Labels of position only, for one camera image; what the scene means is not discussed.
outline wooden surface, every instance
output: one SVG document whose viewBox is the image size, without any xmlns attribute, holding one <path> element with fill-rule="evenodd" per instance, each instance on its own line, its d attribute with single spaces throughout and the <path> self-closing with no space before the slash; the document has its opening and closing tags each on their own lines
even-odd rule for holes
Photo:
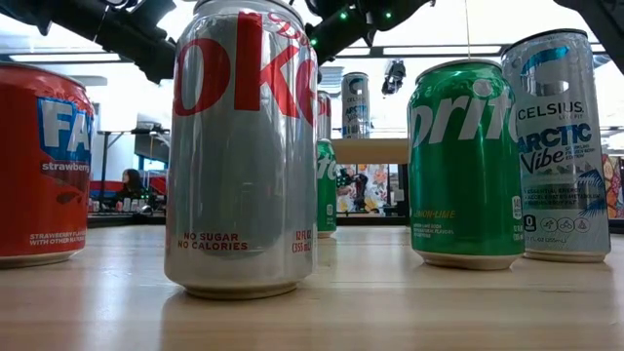
<svg viewBox="0 0 624 351">
<path fill-rule="evenodd" d="M 332 139 L 331 145 L 340 164 L 403 165 L 410 143 L 406 138 Z"/>
<path fill-rule="evenodd" d="M 162 226 L 89 231 L 66 263 L 0 271 L 0 350 L 624 350 L 624 238 L 606 264 L 422 265 L 406 228 L 341 227 L 300 288 L 190 297 Z"/>
</svg>

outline orange can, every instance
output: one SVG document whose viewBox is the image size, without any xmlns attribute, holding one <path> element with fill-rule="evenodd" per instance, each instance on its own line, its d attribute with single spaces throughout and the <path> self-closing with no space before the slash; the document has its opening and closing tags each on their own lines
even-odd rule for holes
<svg viewBox="0 0 624 351">
<path fill-rule="evenodd" d="M 85 247 L 94 109 L 79 82 L 0 63 L 0 267 L 53 263 Z"/>
</svg>

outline can rim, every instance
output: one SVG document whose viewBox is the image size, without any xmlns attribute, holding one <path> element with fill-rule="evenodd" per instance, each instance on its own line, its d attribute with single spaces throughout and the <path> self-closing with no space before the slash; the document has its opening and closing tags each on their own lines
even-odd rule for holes
<svg viewBox="0 0 624 351">
<path fill-rule="evenodd" d="M 364 73 L 364 72 L 349 72 L 349 73 L 345 73 L 345 74 L 342 75 L 342 78 L 344 78 L 344 77 L 346 77 L 348 75 L 356 75 L 356 74 L 362 74 L 362 75 L 366 76 L 367 78 L 369 78 L 369 75 Z"/>
<path fill-rule="evenodd" d="M 492 65 L 492 66 L 500 69 L 501 72 L 502 72 L 502 66 L 500 65 L 500 63 L 495 62 L 495 61 L 493 61 L 491 59 L 485 59 L 485 58 L 463 58 L 463 59 L 455 59 L 455 60 L 452 60 L 452 61 L 436 64 L 433 67 L 429 67 L 429 68 L 425 69 L 422 73 L 418 74 L 418 76 L 416 77 L 415 82 L 418 82 L 418 80 L 420 78 L 422 78 L 425 75 L 433 72 L 434 70 L 437 70 L 437 69 L 440 69 L 440 68 L 443 68 L 443 67 L 463 64 L 463 63 L 484 63 L 484 64 L 489 64 L 489 65 Z"/>
<path fill-rule="evenodd" d="M 75 85 L 77 85 L 79 88 L 81 88 L 82 90 L 86 91 L 87 88 L 85 87 L 85 85 L 74 78 L 71 78 L 70 76 L 64 75 L 64 74 L 60 74 L 60 73 L 56 73 L 54 71 L 51 71 L 50 69 L 45 69 L 45 68 L 41 68 L 41 67 L 37 67 L 35 65 L 32 64 L 26 64 L 26 63 L 19 63 L 19 62 L 7 62 L 7 61 L 0 61 L 0 67 L 19 67 L 19 68 L 25 68 L 25 69 L 30 69 L 30 70 L 37 70 L 40 72 L 44 72 L 44 73 L 48 73 L 48 74 L 52 74 L 57 76 L 58 78 L 62 78 L 64 80 L 67 80 Z"/>
<path fill-rule="evenodd" d="M 211 2 L 213 0 L 198 0 L 197 4 L 195 4 L 195 7 L 193 8 L 193 15 L 197 14 L 198 10 L 200 7 L 206 5 L 207 3 Z M 281 8 L 285 9 L 286 11 L 290 12 L 291 14 L 294 15 L 294 17 L 299 21 L 299 26 L 301 28 L 303 28 L 303 18 L 301 17 L 301 15 L 294 9 L 293 6 L 290 6 L 289 4 L 280 1 L 280 0 L 264 0 L 270 3 L 273 3 L 275 5 L 280 6 Z"/>
<path fill-rule="evenodd" d="M 539 37 L 552 35 L 552 34 L 557 34 L 557 33 L 575 33 L 575 34 L 584 35 L 586 38 L 589 38 L 589 35 L 587 35 L 587 32 L 585 30 L 582 30 L 582 29 L 577 29 L 577 28 L 551 29 L 551 30 L 546 30 L 546 31 L 539 32 L 539 33 L 536 33 L 536 34 L 533 34 L 533 35 L 529 35 L 526 38 L 520 39 L 519 41 L 515 42 L 514 44 L 510 45 L 505 50 L 503 50 L 502 54 L 500 54 L 500 55 L 502 57 L 505 56 L 505 54 L 509 53 L 510 50 L 520 46 L 521 44 L 524 44 L 525 42 L 527 42 L 529 40 L 533 40 L 533 39 L 537 39 Z"/>
</svg>

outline green can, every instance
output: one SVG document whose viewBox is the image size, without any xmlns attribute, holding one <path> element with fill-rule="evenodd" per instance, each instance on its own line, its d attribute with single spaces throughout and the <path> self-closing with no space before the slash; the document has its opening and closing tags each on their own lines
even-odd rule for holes
<svg viewBox="0 0 624 351">
<path fill-rule="evenodd" d="M 506 269 L 525 251 L 515 98 L 500 65 L 462 59 L 409 100 L 411 246 L 435 265 Z"/>
<path fill-rule="evenodd" d="M 322 138 L 317 141 L 317 226 L 319 238 L 328 238 L 335 232 L 335 153 L 332 142 Z"/>
</svg>

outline soda can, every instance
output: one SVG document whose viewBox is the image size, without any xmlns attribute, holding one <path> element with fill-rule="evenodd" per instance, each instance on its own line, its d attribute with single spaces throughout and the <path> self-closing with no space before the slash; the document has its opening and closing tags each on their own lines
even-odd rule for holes
<svg viewBox="0 0 624 351">
<path fill-rule="evenodd" d="M 319 238 L 329 238 L 336 225 L 335 153 L 329 139 L 320 139 L 317 145 L 317 226 Z"/>
<path fill-rule="evenodd" d="M 286 293 L 316 254 L 317 60 L 282 1 L 200 1 L 177 43 L 165 273 L 224 299 Z"/>
<path fill-rule="evenodd" d="M 506 269 L 525 248 L 514 96 L 500 65 L 423 72 L 409 101 L 411 245 L 434 265 Z"/>
<path fill-rule="evenodd" d="M 603 261 L 610 237 L 587 34 L 539 33 L 512 45 L 502 62 L 518 100 L 525 256 Z"/>
<path fill-rule="evenodd" d="M 351 72 L 342 77 L 342 138 L 371 137 L 369 76 Z"/>
<path fill-rule="evenodd" d="M 319 91 L 319 117 L 316 120 L 316 139 L 332 138 L 332 98 L 327 92 Z"/>
<path fill-rule="evenodd" d="M 66 260 L 85 247 L 94 108 L 79 82 L 7 62 L 0 99 L 0 267 Z"/>
</svg>

